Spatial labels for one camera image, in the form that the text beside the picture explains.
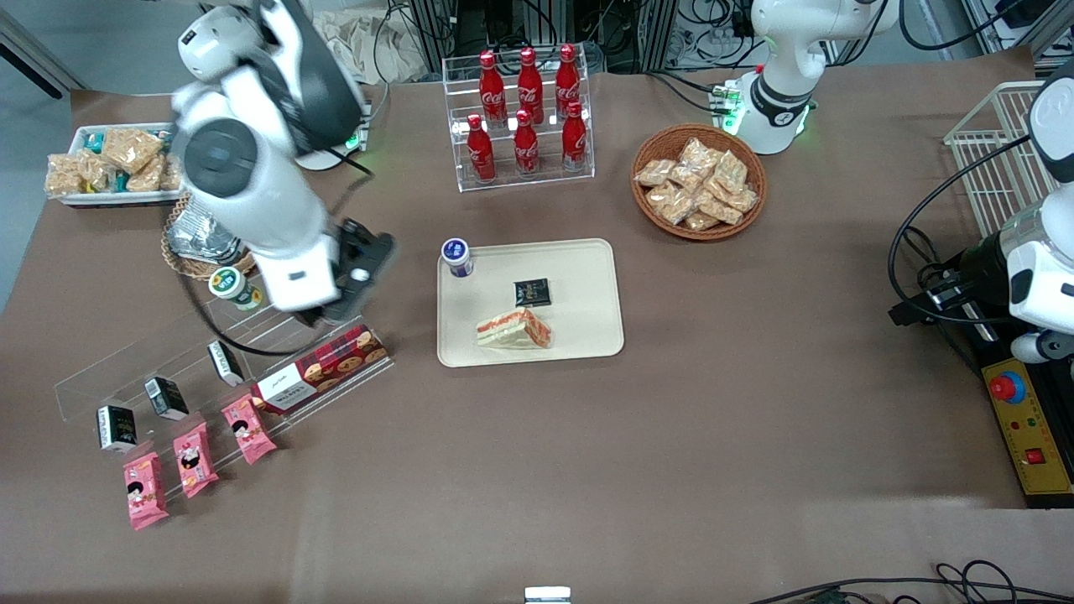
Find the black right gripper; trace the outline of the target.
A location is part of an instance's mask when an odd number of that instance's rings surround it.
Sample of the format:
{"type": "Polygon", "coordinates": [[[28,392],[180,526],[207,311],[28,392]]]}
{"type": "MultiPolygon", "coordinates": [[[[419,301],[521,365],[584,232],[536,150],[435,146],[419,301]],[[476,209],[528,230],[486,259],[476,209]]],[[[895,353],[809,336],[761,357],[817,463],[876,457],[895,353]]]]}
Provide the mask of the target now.
{"type": "Polygon", "coordinates": [[[360,315],[398,251],[398,242],[390,233],[373,233],[350,218],[339,226],[337,243],[334,274],[339,297],[323,307],[299,310],[297,322],[308,328],[340,325],[360,315]]]}

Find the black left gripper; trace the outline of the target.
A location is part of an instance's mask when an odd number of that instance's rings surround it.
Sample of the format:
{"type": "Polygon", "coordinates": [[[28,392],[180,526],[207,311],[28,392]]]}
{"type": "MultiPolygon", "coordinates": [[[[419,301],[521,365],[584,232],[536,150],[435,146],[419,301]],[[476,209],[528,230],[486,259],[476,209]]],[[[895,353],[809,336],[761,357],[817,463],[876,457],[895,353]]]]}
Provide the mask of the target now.
{"type": "Polygon", "coordinates": [[[923,267],[923,282],[939,278],[924,294],[901,301],[889,310],[897,326],[950,323],[1008,323],[1008,260],[1000,234],[983,238],[977,245],[950,257],[946,263],[923,267]],[[916,306],[924,307],[915,310],[916,306]]]}

